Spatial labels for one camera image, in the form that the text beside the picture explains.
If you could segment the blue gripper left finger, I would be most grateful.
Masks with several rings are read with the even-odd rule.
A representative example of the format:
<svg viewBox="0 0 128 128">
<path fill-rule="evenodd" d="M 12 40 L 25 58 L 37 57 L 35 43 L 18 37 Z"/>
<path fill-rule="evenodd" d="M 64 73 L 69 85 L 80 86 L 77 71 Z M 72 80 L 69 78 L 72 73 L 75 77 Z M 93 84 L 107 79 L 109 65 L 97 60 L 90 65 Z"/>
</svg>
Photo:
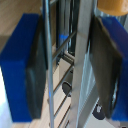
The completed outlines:
<svg viewBox="0 0 128 128">
<path fill-rule="evenodd" d="M 46 81 L 46 43 L 39 14 L 23 14 L 0 53 L 12 120 L 31 122 L 41 117 Z"/>
</svg>

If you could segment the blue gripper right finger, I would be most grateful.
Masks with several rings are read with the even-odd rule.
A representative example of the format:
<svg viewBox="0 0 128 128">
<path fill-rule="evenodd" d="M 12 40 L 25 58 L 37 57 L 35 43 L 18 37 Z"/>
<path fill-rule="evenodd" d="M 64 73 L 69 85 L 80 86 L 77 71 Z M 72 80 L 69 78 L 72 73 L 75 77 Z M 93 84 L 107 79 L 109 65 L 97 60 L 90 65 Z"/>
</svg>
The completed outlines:
<svg viewBox="0 0 128 128">
<path fill-rule="evenodd" d="M 105 116 L 128 121 L 128 33 L 115 17 L 94 17 L 90 61 Z"/>
</svg>

